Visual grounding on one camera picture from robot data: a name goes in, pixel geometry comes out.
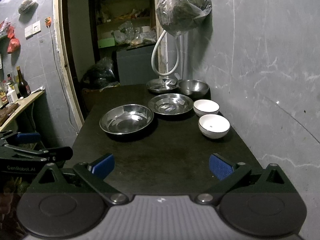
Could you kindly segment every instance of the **green box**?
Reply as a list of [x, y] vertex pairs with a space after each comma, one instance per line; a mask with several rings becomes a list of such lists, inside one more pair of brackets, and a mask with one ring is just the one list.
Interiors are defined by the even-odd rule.
[[115, 38], [106, 38], [103, 40], [98, 40], [99, 48], [112, 47], [112, 46], [115, 46]]

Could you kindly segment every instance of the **white bowl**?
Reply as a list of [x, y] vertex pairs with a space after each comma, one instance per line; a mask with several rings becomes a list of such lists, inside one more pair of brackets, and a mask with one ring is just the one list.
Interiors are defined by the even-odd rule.
[[199, 118], [199, 129], [208, 138], [218, 139], [228, 133], [230, 123], [221, 115], [206, 114]]
[[193, 110], [199, 117], [205, 114], [217, 114], [219, 111], [219, 105], [212, 100], [200, 99], [193, 103]]

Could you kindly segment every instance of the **stainless steel bowl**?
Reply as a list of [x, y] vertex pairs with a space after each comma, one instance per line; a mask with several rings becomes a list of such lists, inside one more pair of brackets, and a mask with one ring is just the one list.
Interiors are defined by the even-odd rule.
[[181, 94], [163, 94], [152, 98], [148, 106], [157, 114], [178, 115], [189, 112], [193, 108], [193, 101]]
[[155, 94], [164, 94], [173, 92], [178, 88], [178, 82], [171, 78], [157, 78], [150, 80], [147, 84], [147, 89]]
[[209, 91], [209, 85], [200, 80], [186, 79], [179, 81], [179, 90], [192, 99], [203, 97]]
[[153, 112], [146, 106], [124, 105], [107, 112], [100, 119], [100, 127], [109, 134], [130, 134], [147, 127], [153, 117]]

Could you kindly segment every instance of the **silver bolt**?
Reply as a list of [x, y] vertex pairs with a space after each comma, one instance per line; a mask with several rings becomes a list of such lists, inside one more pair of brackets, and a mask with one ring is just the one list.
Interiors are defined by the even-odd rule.
[[114, 203], [123, 203], [127, 200], [127, 197], [125, 194], [122, 193], [115, 193], [110, 197], [111, 201]]
[[202, 203], [207, 203], [213, 200], [213, 197], [208, 193], [202, 193], [197, 196], [197, 199]]

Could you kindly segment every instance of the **white pipe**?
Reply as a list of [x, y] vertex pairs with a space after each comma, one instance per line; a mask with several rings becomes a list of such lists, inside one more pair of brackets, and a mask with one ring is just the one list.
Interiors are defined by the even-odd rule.
[[158, 50], [158, 47], [160, 45], [160, 42], [161, 40], [163, 39], [163, 37], [165, 36], [165, 34], [167, 33], [167, 31], [163, 31], [153, 49], [153, 52], [152, 52], [152, 56], [151, 56], [151, 66], [152, 66], [152, 69], [153, 71], [159, 75], [159, 76], [162, 76], [162, 77], [165, 77], [165, 76], [169, 76], [170, 74], [172, 74], [178, 67], [179, 65], [179, 62], [180, 62], [180, 54], [179, 54], [179, 45], [178, 45], [178, 41], [177, 39], [175, 39], [174, 43], [176, 45], [176, 50], [177, 50], [177, 62], [176, 64], [174, 65], [173, 69], [170, 70], [168, 73], [160, 73], [157, 69], [156, 69], [156, 65], [155, 65], [155, 57], [156, 57], [156, 53], [157, 53], [157, 50]]

